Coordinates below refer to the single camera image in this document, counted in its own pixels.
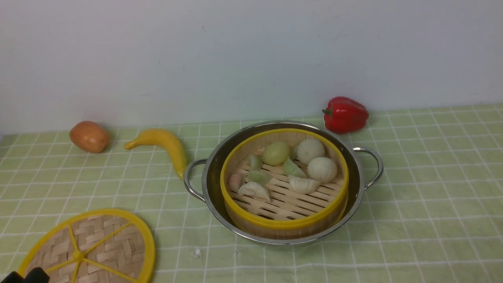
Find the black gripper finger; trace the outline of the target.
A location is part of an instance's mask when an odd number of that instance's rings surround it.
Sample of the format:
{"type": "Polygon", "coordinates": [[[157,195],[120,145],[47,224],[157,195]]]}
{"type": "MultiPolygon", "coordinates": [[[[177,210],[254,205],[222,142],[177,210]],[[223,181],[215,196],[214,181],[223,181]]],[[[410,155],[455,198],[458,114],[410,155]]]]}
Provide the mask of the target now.
{"type": "Polygon", "coordinates": [[[10,272],[1,283],[23,283],[24,278],[18,272],[10,272]]]}

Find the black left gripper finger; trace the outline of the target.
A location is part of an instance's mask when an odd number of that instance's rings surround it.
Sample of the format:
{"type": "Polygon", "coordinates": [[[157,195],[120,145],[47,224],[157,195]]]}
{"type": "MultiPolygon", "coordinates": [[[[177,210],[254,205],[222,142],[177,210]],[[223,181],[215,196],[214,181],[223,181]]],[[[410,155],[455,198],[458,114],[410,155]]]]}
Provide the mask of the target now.
{"type": "Polygon", "coordinates": [[[49,283],[50,276],[41,268],[33,268],[24,277],[24,283],[49,283]]]}

